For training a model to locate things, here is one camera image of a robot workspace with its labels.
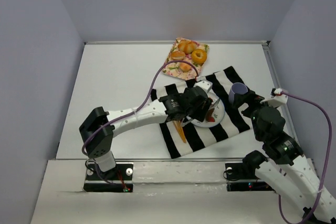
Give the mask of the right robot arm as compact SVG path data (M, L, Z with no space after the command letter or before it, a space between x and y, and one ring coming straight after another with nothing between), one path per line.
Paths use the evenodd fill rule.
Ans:
M335 198L324 186L327 170L317 176L300 145L284 132L286 121L278 107L294 96L281 88L273 89L271 95L265 99L247 90L229 96L234 108L248 105L242 114L251 119L255 139L264 150L247 154L239 169L270 185L279 199L299 211L301 223L335 223Z

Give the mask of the lilac plastic cup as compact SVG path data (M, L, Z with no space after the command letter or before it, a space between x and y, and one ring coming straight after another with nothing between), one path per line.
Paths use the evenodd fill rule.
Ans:
M244 85L243 83L241 82L233 83L230 88L229 95L228 95L228 100L230 104L234 103L236 94L243 95L247 92L248 92L248 87Z

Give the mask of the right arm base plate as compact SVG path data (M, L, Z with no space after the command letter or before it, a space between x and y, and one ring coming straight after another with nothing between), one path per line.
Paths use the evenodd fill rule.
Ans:
M244 163L226 163L223 178L227 181L228 192L274 191Z

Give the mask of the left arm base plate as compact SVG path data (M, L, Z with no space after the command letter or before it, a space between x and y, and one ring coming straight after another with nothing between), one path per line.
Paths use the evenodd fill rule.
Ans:
M132 193L133 163L117 162L116 169L111 172L97 173L93 161L86 162L86 175L83 190L88 193Z

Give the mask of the brown chocolate croissant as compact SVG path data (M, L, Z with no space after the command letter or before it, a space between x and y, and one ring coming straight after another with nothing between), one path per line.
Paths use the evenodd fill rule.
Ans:
M215 122L215 118L213 117L214 109L210 109L206 113L205 120L207 122Z

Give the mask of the metal serving tongs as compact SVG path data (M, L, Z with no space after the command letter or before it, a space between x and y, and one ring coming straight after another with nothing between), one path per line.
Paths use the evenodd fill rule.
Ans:
M213 107L215 106L216 104L214 103L213 105L211 104L211 106L209 107L209 110L210 109L213 109ZM182 123L182 127L185 127L187 124L191 123L192 120L197 120L197 119L193 119L191 117L187 117L186 119L184 119L181 123Z

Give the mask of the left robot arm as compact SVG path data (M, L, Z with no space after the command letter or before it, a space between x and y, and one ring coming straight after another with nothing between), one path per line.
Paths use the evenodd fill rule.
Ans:
M160 97L139 108L105 111L97 107L80 125L83 153L94 161L97 174L112 177L117 164L111 151L112 139L121 133L149 124L180 123L185 126L192 120L204 121L212 105L208 96L212 85L207 82L185 88L183 93Z

